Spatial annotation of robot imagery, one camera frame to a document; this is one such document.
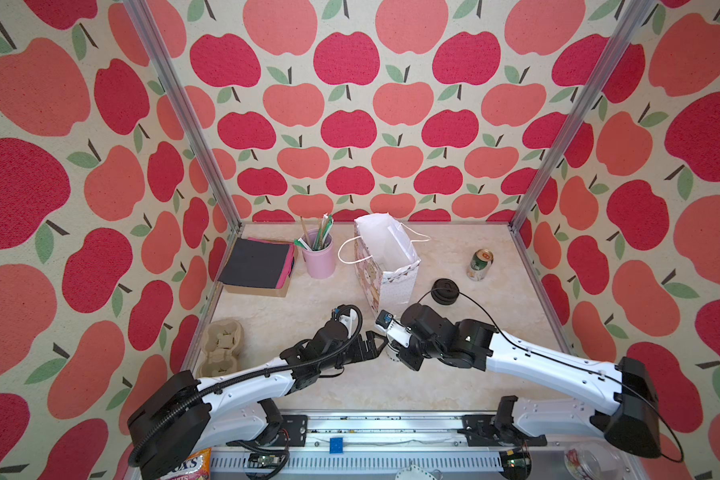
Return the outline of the white paper coffee cup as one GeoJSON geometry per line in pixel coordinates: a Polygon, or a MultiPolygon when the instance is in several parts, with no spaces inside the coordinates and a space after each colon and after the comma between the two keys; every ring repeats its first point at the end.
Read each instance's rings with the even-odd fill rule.
{"type": "Polygon", "coordinates": [[[393,347],[392,344],[387,344],[384,351],[386,352],[387,357],[395,363],[399,363],[400,359],[398,357],[398,350],[393,347]]]}

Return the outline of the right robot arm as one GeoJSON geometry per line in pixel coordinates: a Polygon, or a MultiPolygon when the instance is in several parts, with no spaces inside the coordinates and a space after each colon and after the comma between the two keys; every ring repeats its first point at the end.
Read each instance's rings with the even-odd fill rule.
{"type": "Polygon", "coordinates": [[[453,323],[420,303],[401,317],[379,313],[376,326],[411,370],[434,359],[454,368],[513,375],[563,394],[554,401],[503,397],[485,432],[502,445],[555,434],[592,436],[638,457],[661,455],[658,398],[638,360],[584,360],[528,343],[492,324],[453,323]]]}

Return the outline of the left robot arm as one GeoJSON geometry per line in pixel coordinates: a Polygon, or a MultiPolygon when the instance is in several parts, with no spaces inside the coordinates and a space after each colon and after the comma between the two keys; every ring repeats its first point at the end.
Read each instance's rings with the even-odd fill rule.
{"type": "Polygon", "coordinates": [[[388,340],[362,326],[356,311],[338,309],[313,338],[260,367],[201,379],[188,370],[173,375],[127,421],[129,466],[159,479],[206,448],[285,445],[300,426],[283,417],[276,399],[376,359],[388,340]]]}

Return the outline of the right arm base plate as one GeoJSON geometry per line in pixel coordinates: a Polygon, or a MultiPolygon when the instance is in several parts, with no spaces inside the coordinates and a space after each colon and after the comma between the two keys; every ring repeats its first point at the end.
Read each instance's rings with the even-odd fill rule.
{"type": "Polygon", "coordinates": [[[464,415],[458,433],[463,435],[470,447],[544,447],[548,445],[545,435],[529,436],[513,424],[499,425],[494,415],[464,415]]]}

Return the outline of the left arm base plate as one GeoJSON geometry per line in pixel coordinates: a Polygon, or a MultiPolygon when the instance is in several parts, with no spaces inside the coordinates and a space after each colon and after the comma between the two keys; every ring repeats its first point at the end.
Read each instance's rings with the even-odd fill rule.
{"type": "Polygon", "coordinates": [[[262,449],[304,447],[309,417],[304,414],[284,415],[274,422],[265,417],[240,417],[233,421],[234,427],[241,427],[243,437],[233,437],[224,443],[228,447],[241,447],[243,444],[262,449]]]}

